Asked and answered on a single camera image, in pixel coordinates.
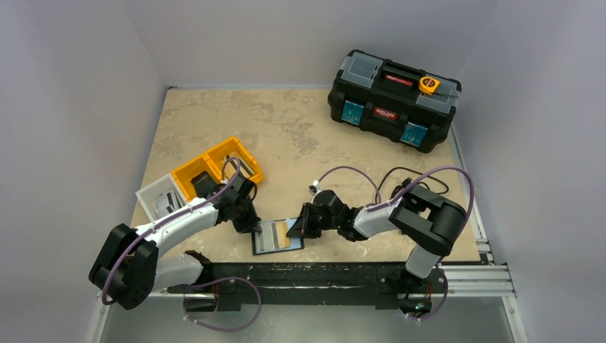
toolbox lid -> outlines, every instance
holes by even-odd
[[[417,105],[448,114],[451,106],[457,107],[459,104],[461,92],[457,90],[457,84],[439,76],[432,74],[427,75],[436,78],[439,81],[439,86],[433,95],[427,95],[425,93],[419,94],[417,97]]]
[[[382,59],[354,52],[353,55],[345,57],[341,64],[341,79],[370,88],[382,64]]]

table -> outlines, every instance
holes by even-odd
[[[326,170],[355,166],[378,184],[394,166],[425,172],[455,164],[448,141],[429,154],[394,143],[330,119],[328,89],[216,90],[170,89],[164,102],[141,187],[157,180],[225,139],[236,136],[259,162],[265,180],[254,200],[263,220],[296,217],[311,199],[307,187]],[[467,201],[454,171],[435,175],[450,186],[446,197],[463,207]],[[387,198],[406,177],[392,173],[382,189]],[[432,180],[433,190],[441,186]],[[341,200],[358,207],[370,203],[374,190],[361,175],[336,171],[322,182]],[[131,225],[149,222],[136,205]],[[364,242],[348,242],[335,231],[307,239],[305,249],[254,256],[250,234],[238,234],[222,223],[195,234],[167,255],[197,250],[213,262],[378,262],[404,261],[414,242],[396,231]],[[477,243],[468,223],[445,261],[479,261]]]
[[[152,297],[130,311],[112,306],[100,343],[521,342],[514,340],[502,300],[494,297],[448,298],[439,315],[422,325],[405,321],[397,309],[263,305],[253,325],[230,333],[184,321],[182,302],[182,297]],[[240,312],[215,312],[201,320],[233,327],[254,310],[244,305]]]

orange bin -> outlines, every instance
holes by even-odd
[[[255,184],[263,181],[263,173],[257,160],[244,148],[240,140],[233,136],[172,171],[174,180],[183,191],[188,202],[196,197],[192,179],[202,172],[207,172],[215,182],[220,182],[223,164],[228,157],[240,158],[243,162],[242,172],[249,177],[250,181]]]

beige tabletop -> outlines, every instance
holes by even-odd
[[[332,121],[327,95],[327,89],[169,90],[141,187],[231,136],[243,143],[265,175],[254,200],[262,220],[298,216],[301,205],[311,200],[307,187],[334,166],[355,166],[378,184],[394,166],[426,172],[454,164],[448,141],[431,153],[422,154]],[[466,207],[456,172],[442,171],[436,176],[450,186],[446,197]],[[384,199],[406,177],[415,175],[392,173],[382,189]],[[441,189],[432,180],[427,183],[436,191]],[[349,170],[329,175],[322,188],[335,190],[351,207],[373,200],[371,184]],[[137,204],[131,225],[147,222]],[[227,222],[195,234],[168,255],[193,249],[213,262],[378,262],[405,261],[413,246],[411,239],[396,231],[364,242],[348,242],[335,231],[328,231],[319,239],[306,239],[303,250],[254,256],[251,235],[236,233]],[[467,224],[445,260],[480,260],[471,224]]]

gray wall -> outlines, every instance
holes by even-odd
[[[606,336],[606,3],[500,1],[456,129],[532,342]]]
[[[328,86],[364,49],[453,77],[497,0],[125,0],[172,86]]]
[[[164,86],[120,0],[0,2],[0,342],[82,342]]]

